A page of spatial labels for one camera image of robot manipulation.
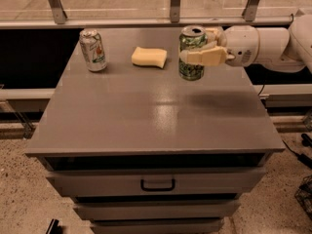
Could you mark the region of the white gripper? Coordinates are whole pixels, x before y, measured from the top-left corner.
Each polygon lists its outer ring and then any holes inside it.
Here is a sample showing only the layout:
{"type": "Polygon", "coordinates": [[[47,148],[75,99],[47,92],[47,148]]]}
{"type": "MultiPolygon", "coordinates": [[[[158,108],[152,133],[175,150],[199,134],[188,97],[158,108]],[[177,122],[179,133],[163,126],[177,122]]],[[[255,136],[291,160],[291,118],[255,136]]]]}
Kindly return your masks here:
{"type": "Polygon", "coordinates": [[[259,35],[254,27],[231,26],[225,31],[222,27],[206,27],[205,31],[208,42],[216,41],[217,46],[211,49],[183,50],[179,54],[183,62],[203,66],[227,63],[247,67],[255,60],[259,49],[259,35]]]}

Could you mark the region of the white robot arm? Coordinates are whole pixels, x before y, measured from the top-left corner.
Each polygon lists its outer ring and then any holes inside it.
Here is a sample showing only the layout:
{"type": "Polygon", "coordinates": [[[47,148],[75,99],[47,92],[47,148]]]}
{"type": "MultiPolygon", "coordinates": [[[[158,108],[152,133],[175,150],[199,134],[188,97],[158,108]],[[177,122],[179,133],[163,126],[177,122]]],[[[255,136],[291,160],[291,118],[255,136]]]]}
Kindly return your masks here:
{"type": "Polygon", "coordinates": [[[206,37],[203,47],[180,49],[185,64],[248,67],[260,64],[266,69],[295,73],[312,68],[312,16],[294,19],[289,28],[235,25],[221,27],[184,27],[184,35],[194,30],[206,37]]]}

